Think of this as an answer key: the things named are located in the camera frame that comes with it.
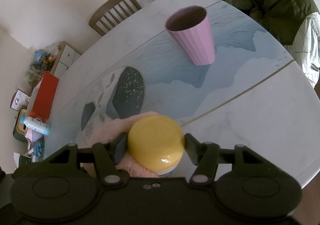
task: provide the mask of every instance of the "brown wooden furniture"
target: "brown wooden furniture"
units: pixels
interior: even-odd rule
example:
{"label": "brown wooden furniture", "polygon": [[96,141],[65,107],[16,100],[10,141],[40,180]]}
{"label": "brown wooden furniture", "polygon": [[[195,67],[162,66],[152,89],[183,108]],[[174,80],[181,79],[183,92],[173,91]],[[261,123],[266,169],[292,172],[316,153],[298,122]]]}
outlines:
{"label": "brown wooden furniture", "polygon": [[[129,1],[136,11],[141,9],[137,0]],[[98,34],[104,36],[108,31],[136,11],[128,4],[127,0],[108,0],[93,14],[89,21],[89,26],[91,26]]]}

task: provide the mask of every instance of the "blue bottle cap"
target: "blue bottle cap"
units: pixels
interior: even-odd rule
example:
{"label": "blue bottle cap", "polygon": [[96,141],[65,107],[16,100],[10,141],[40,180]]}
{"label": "blue bottle cap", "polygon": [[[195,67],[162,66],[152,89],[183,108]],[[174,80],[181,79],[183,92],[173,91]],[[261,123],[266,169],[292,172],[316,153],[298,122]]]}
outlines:
{"label": "blue bottle cap", "polygon": [[24,124],[24,120],[26,119],[26,114],[23,114],[20,118],[20,123]]}

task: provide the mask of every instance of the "screw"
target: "screw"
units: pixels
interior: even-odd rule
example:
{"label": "screw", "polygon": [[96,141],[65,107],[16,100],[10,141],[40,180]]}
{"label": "screw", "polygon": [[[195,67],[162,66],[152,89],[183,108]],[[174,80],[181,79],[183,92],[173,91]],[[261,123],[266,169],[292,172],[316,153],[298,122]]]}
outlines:
{"label": "screw", "polygon": [[143,188],[146,189],[146,190],[149,190],[149,189],[152,188],[152,186],[151,186],[150,184],[145,184],[145,185],[143,186]]}
{"label": "screw", "polygon": [[154,187],[154,188],[159,188],[160,186],[161,186],[160,183],[153,183],[153,184],[152,184],[152,187]]}
{"label": "screw", "polygon": [[106,183],[118,183],[118,182],[120,182],[120,177],[119,176],[117,176],[117,175],[113,175],[113,174],[111,174],[111,175],[107,175],[105,178],[104,178],[104,181],[106,182]]}
{"label": "screw", "polygon": [[209,178],[206,175],[197,174],[192,177],[192,180],[196,183],[205,183],[209,180]]}

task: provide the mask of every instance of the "pink container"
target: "pink container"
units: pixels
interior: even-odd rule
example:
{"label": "pink container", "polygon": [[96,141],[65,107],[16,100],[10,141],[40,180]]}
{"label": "pink container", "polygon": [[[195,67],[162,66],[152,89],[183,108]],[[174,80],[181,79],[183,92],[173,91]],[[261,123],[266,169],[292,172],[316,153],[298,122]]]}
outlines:
{"label": "pink container", "polygon": [[205,8],[191,6],[179,9],[167,19],[165,29],[195,65],[214,62],[214,44]]}

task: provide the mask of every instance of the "white fabric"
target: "white fabric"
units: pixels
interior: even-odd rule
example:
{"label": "white fabric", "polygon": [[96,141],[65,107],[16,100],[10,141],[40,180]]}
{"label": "white fabric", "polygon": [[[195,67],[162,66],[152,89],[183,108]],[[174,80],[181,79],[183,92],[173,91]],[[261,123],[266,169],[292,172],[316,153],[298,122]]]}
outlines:
{"label": "white fabric", "polygon": [[302,68],[312,87],[319,79],[320,68],[320,15],[314,12],[301,24],[292,45],[285,45],[286,50]]}

